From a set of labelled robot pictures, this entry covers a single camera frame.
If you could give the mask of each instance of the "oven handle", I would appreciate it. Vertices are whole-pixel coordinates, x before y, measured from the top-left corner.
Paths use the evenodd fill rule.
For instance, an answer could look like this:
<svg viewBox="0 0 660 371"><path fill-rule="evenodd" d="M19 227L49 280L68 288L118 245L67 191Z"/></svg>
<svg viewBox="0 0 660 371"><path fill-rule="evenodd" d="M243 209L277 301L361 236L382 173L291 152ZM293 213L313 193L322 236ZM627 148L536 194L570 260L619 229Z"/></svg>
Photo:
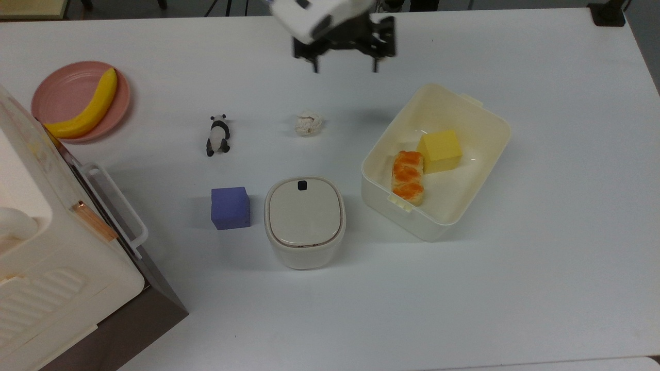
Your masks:
<svg viewBox="0 0 660 371"><path fill-rule="evenodd" d="M94 162L90 162L88 164L83 165L81 170L82 170L83 176L88 178L88 183L90 183L89 182L89 177L96 176L96 173L102 175L104 181L112 188L112 191L115 192L116 196L123 203L123 206L129 212L129 214L133 218L133 221L139 227L139 230L140 230L139 233L138 233L138 231L131 229L131 232L135 235L134 239L131 240L131 239L128 238L128 236L126 235L126 232L120 227L119 223L116 221L116 219L112 215L112 213L108 213L108 215L110 216L110 218L115 219L115 220L113 220L115 226L117 227L119 233L124 238L124 240L127 241L127 243L130 246L131 250L133 250L133 253L135 253L135 255L139 259L142 259L142 255L137 251L137 247L140 246L141 244L143 244L147 240L147 237L149 236L149 230L147 230L147 226L142 222L142 219L140 219L140 217L137 215L135 210L133 210L133 207L131 206L131 204L128 202L128 200L126 200L126 197L124 197L124 195L119 190L119 188L117 187L115 182L112 180L110 175L106 172L105 169L103 169L103 167L101 167L101 165L98 165ZM96 193L99 193L99 192L102 191L102 189L96 189L96 187L94 187L92 184L90 185L90 187L92 188L92 191L94 191ZM107 209L108 207L103 202L103 199L101 197L98 197L98 195L96 195L96 196L97 196L97 199L99 200L99 202L101 202L101 204ZM121 217L125 219L127 217L127 215L122 215Z"/></svg>

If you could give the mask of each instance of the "white plastic bin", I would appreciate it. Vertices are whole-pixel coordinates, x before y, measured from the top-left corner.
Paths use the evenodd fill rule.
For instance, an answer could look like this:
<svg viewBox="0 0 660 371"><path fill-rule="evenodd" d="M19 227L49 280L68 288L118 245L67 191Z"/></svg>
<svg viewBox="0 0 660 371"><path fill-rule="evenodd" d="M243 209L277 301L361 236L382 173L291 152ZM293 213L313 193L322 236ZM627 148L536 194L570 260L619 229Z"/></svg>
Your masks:
<svg viewBox="0 0 660 371"><path fill-rule="evenodd" d="M450 129L463 150L458 167L423 176L424 201L419 207L392 193L394 156L415 151L425 133ZM422 240L438 240L463 216L510 137L509 124L480 102L438 84L424 85L362 163L362 199Z"/></svg>

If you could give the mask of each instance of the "black cable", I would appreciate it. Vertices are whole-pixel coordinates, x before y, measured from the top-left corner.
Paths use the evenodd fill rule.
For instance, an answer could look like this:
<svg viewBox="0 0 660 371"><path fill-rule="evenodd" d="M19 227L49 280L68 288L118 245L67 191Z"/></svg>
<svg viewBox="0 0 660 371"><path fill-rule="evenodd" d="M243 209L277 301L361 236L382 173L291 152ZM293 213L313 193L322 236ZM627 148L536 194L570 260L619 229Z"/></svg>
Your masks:
<svg viewBox="0 0 660 371"><path fill-rule="evenodd" d="M211 4L211 7L210 7L209 10L207 11L207 13L204 15L204 17L208 17L208 16L209 16L209 13L211 13L211 11L213 10L213 7L215 6L215 3L217 3L217 2L218 2L218 0L213 0L213 4Z"/></svg>

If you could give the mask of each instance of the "plastic storage box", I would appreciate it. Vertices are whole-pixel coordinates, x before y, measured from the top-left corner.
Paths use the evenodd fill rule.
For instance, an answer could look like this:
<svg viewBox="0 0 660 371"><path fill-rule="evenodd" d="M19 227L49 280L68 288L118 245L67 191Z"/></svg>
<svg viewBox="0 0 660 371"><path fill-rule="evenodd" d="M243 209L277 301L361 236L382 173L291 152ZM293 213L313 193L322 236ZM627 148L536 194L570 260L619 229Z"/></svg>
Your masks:
<svg viewBox="0 0 660 371"><path fill-rule="evenodd" d="M392 193L394 156L415 151L423 134L449 129L463 150L458 167L423 176L424 201L419 207ZM509 124L480 102L437 84L424 85L362 163L362 199L422 240L438 240L475 198L510 137Z"/></svg>
<svg viewBox="0 0 660 371"><path fill-rule="evenodd" d="M346 232L346 207L329 180L299 177L275 184L264 206L266 235L282 262L293 269L328 264Z"/></svg>

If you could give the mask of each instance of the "crumpled paper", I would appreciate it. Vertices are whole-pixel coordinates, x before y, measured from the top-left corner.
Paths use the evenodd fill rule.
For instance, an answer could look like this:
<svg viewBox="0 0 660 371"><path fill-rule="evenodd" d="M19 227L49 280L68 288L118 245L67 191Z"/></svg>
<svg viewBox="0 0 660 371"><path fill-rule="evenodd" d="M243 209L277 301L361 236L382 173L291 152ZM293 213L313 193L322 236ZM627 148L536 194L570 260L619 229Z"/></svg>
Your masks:
<svg viewBox="0 0 660 371"><path fill-rule="evenodd" d="M296 120L296 133L301 137L307 137L321 130L323 119L318 114L305 111L298 115Z"/></svg>

